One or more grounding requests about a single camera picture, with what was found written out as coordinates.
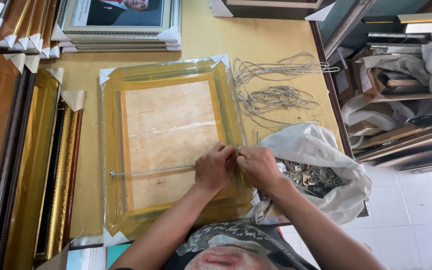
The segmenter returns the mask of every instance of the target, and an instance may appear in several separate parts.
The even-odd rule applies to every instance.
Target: person's arm
[[[236,153],[218,142],[196,160],[195,183],[171,208],[117,258],[109,270],[161,269],[214,195],[231,179]]]
[[[387,269],[281,175],[267,148],[242,146],[239,155],[237,164],[245,179],[284,211],[321,269]]]

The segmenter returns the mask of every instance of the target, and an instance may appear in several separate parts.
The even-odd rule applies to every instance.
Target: person's hand
[[[234,146],[218,142],[196,160],[195,185],[216,194],[231,179],[236,152]]]
[[[244,179],[269,196],[277,192],[281,183],[287,182],[281,176],[275,157],[269,149],[259,146],[241,146],[238,154],[236,162]]]

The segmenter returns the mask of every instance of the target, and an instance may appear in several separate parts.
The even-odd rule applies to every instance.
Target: white tile floor
[[[341,226],[392,270],[432,270],[432,173],[396,172],[366,166],[373,182],[369,217]],[[280,227],[284,238],[311,264],[315,259],[292,226]]]

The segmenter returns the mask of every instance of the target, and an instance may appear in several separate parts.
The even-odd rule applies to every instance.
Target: yellow table
[[[103,191],[99,141],[99,69],[118,68],[181,59],[203,58],[227,54],[229,58],[254,63],[275,63],[299,52],[312,53],[316,58],[315,40],[308,21],[216,18],[209,9],[209,0],[182,1],[182,52],[110,52],[62,53],[53,62],[43,62],[41,67],[64,68],[63,90],[86,91],[82,117],[78,169],[72,207],[70,237],[100,236],[103,233]],[[339,127],[331,107],[328,90],[322,74],[306,75],[291,81],[272,82],[253,79],[252,91],[267,86],[286,85],[304,90],[315,96],[321,106],[314,110],[291,109],[274,112],[285,122],[313,121],[332,130],[343,152]],[[256,131],[263,139],[278,131],[257,125],[243,116],[243,126],[248,142],[256,144]]]

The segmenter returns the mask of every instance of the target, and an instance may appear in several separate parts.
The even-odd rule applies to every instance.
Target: portrait photo
[[[164,0],[78,0],[72,26],[162,27]]]

